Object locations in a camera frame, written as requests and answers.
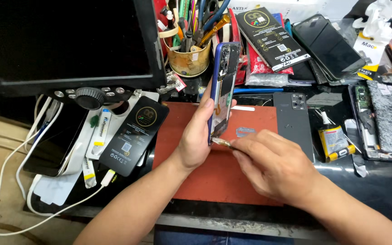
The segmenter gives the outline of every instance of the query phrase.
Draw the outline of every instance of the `blue jeans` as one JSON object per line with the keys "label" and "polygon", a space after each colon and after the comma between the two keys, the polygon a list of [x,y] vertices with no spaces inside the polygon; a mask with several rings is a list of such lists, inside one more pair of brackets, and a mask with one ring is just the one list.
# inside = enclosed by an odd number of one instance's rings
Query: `blue jeans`
{"label": "blue jeans", "polygon": [[292,238],[156,225],[154,245],[287,245]]}

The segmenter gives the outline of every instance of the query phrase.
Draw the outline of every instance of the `replacement screen box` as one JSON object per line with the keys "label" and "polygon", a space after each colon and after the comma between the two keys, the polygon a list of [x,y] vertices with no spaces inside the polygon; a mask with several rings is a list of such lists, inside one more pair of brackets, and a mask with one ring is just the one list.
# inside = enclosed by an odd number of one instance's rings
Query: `replacement screen box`
{"label": "replacement screen box", "polygon": [[129,112],[99,162],[127,177],[169,113],[169,108],[142,96]]}
{"label": "replacement screen box", "polygon": [[266,8],[238,14],[237,22],[247,42],[274,72],[311,58]]}

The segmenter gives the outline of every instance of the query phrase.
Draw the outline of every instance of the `left hand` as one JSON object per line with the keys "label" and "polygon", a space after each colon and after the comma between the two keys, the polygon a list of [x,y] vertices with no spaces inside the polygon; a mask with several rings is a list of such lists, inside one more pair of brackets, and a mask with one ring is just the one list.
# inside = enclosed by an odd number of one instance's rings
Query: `left hand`
{"label": "left hand", "polygon": [[[208,146],[208,120],[214,111],[214,101],[210,98],[211,81],[200,100],[199,107],[182,133],[181,140],[175,153],[181,159],[185,170],[193,171],[205,162],[211,151]],[[231,107],[237,104],[233,99]]]}

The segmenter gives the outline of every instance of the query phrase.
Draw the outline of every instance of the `hand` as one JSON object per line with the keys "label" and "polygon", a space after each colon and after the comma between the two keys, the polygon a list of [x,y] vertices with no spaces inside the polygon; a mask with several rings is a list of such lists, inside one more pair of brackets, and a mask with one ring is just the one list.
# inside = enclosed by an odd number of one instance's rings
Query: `hand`
{"label": "hand", "polygon": [[233,154],[255,190],[279,202],[305,209],[329,181],[298,144],[269,130],[239,138],[232,146],[239,150]]}
{"label": "hand", "polygon": [[[175,153],[181,159],[182,165],[189,171],[203,164],[211,151],[208,146],[208,120],[214,111],[214,101],[210,98],[210,92],[211,81],[208,83],[199,107],[182,133],[179,145],[175,150]],[[237,101],[233,99],[231,107],[236,104]]]}

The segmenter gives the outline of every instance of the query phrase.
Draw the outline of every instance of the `desk surface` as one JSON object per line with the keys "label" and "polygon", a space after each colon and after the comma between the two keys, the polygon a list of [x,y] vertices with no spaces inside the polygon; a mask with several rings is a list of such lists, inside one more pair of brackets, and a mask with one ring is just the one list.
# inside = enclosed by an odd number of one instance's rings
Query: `desk surface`
{"label": "desk surface", "polygon": [[[347,86],[327,86],[326,88],[330,88],[333,93],[342,93],[343,101],[334,106],[323,107],[322,110],[326,111],[329,118],[335,123],[344,125],[345,119],[352,118]],[[307,99],[323,92],[316,86],[286,87],[285,91],[302,92],[307,95]],[[272,95],[240,94],[234,95],[234,98],[237,99],[239,105],[262,105],[264,102],[270,100]],[[264,106],[268,105],[273,105],[273,101],[269,101]],[[319,172],[353,197],[392,220],[392,163],[373,162],[373,164],[367,165],[368,176],[364,178],[358,177],[353,172],[354,166],[351,156],[338,159],[330,164],[322,163],[321,161],[324,161],[321,157],[323,150],[317,135],[320,118],[316,116],[313,109],[308,109],[308,114],[313,133],[314,154],[316,157],[316,163],[314,165]],[[94,198],[69,209],[64,214],[94,217],[121,190],[152,169],[154,155],[155,146],[152,145],[149,157],[143,167],[136,168],[133,174],[127,178],[119,176],[115,182],[104,188]],[[97,162],[94,164],[94,167],[97,173],[97,179],[101,180],[107,168]],[[81,175],[65,205],[62,207],[54,204],[47,205],[41,202],[40,198],[34,194],[32,205],[38,212],[57,212],[89,196],[99,186],[98,184],[94,188],[86,189],[84,179]],[[268,207],[172,199],[157,223],[294,238],[325,239],[330,237],[311,215],[290,206]]]}

